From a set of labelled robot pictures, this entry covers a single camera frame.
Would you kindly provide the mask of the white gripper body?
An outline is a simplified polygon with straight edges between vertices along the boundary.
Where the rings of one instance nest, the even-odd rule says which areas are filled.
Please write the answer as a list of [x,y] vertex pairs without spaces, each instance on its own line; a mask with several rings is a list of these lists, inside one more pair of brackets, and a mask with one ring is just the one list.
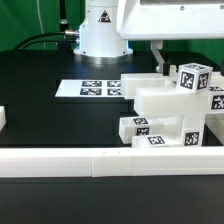
[[119,0],[117,32],[127,40],[224,38],[224,0]]

